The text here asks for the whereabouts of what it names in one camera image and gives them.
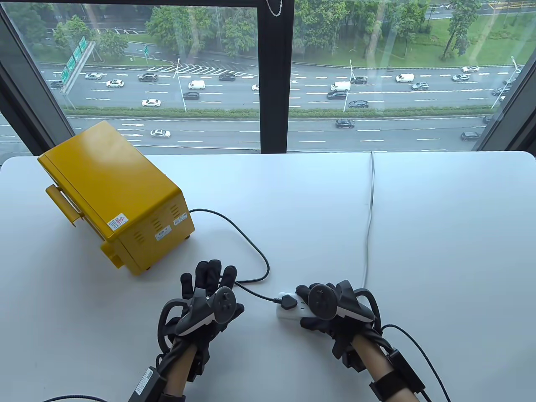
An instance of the white cable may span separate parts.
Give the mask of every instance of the white cable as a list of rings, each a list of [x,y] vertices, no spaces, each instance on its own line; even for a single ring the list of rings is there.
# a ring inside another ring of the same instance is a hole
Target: white cable
[[[365,237],[365,263],[363,269],[363,280],[361,281],[361,287],[367,288],[367,275],[369,266],[369,240],[370,240],[370,228],[372,226],[372,213],[374,202],[374,151],[370,151],[370,164],[371,164],[371,178],[370,178],[370,205],[369,205],[369,220],[367,224],[367,236]]]
[[[266,0],[266,3],[267,3],[267,5],[268,5],[268,9],[270,10],[270,12],[272,13],[272,15],[273,15],[274,17],[278,17],[278,16],[281,15],[281,10],[283,9],[283,0],[281,0],[281,1],[279,2],[279,12],[278,12],[277,14],[274,13],[274,12],[272,11],[272,8],[270,7],[270,4],[269,4],[268,0]]]

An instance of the black glove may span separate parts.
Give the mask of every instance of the black glove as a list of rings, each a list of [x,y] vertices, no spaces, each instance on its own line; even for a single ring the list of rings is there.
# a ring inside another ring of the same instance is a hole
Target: black glove
[[[197,264],[196,267],[196,279],[195,287],[202,288],[206,290],[207,296],[211,296],[216,292],[216,290],[222,286],[227,286],[233,288],[234,282],[236,280],[236,268],[232,265],[229,265],[225,268],[223,275],[221,276],[221,261],[217,259],[212,259],[209,262],[201,261]],[[191,299],[193,297],[193,282],[192,275],[190,273],[184,273],[181,275],[181,285],[182,285],[182,298]],[[244,305],[237,303],[236,309],[233,315],[232,320],[238,317],[244,312]],[[188,308],[182,309],[181,318],[188,313]],[[174,317],[169,320],[166,324],[166,332],[172,332],[175,325],[179,322],[180,318]],[[168,339],[172,344],[178,343],[188,343],[197,346],[196,356],[193,360],[192,367],[190,369],[190,375],[188,376],[188,381],[193,381],[196,375],[203,373],[203,369],[207,361],[209,361],[209,343],[212,339],[216,337],[220,332],[223,332],[227,328],[226,324],[218,324],[215,321],[208,325],[203,325],[200,328],[196,329],[193,332],[181,337],[177,337],[174,334],[168,335]]]
[[[300,285],[296,288],[296,294],[307,304],[309,300],[309,293],[316,285],[318,284],[312,284],[309,287],[306,285]],[[327,285],[333,289],[334,292],[337,292],[334,284],[328,283]],[[377,315],[377,323],[379,323],[379,314]],[[365,366],[352,346],[352,340],[356,335],[361,334],[382,347],[386,347],[388,349],[391,348],[389,343],[385,341],[385,339],[383,339],[381,334],[377,331],[378,328],[375,328],[375,324],[376,323],[365,323],[350,317],[340,316],[335,316],[331,320],[323,320],[320,318],[302,318],[300,320],[300,325],[302,328],[328,334],[335,341],[332,349],[333,356],[335,356],[336,359],[342,358],[343,364],[346,367],[352,367],[357,371],[364,370]]]

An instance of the green road sign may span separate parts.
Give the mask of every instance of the green road sign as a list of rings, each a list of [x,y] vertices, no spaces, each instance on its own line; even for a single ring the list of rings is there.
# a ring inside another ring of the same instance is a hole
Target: green road sign
[[[75,69],[75,66],[76,66],[75,59],[71,56],[71,58],[67,62],[67,68],[69,69],[69,72],[72,72],[72,70]]]
[[[87,48],[86,37],[82,36],[82,39],[80,39],[80,43],[78,43],[78,44],[80,45],[80,50],[81,51],[86,50],[86,48]]]
[[[75,51],[72,53],[72,55],[75,57],[75,60],[76,61],[79,61],[80,58],[82,57],[82,51],[80,50],[80,48],[78,46],[76,46],[76,49]]]
[[[64,67],[63,71],[62,71],[62,82],[63,82],[63,84],[66,84],[68,79],[69,79],[69,71],[68,71],[67,67]]]

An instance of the white van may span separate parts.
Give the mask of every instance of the white van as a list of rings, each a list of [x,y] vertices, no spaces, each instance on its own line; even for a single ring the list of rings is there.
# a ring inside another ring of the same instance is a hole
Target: white van
[[[412,83],[414,79],[415,75],[413,74],[400,74],[396,78],[398,83]]]
[[[338,81],[331,84],[332,91],[344,92],[350,90],[350,81]]]
[[[205,82],[203,80],[192,81],[188,84],[188,89],[189,90],[204,90]]]

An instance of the wrist strap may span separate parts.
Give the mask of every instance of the wrist strap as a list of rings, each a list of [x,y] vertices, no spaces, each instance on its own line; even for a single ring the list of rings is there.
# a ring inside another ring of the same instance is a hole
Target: wrist strap
[[[186,401],[186,395],[183,395],[181,397],[174,397],[173,395],[168,395],[166,393],[163,393],[160,395],[160,398],[158,399],[158,402],[185,402]]]
[[[408,388],[400,374],[395,370],[369,384],[369,387],[380,402],[385,402],[398,391]]]

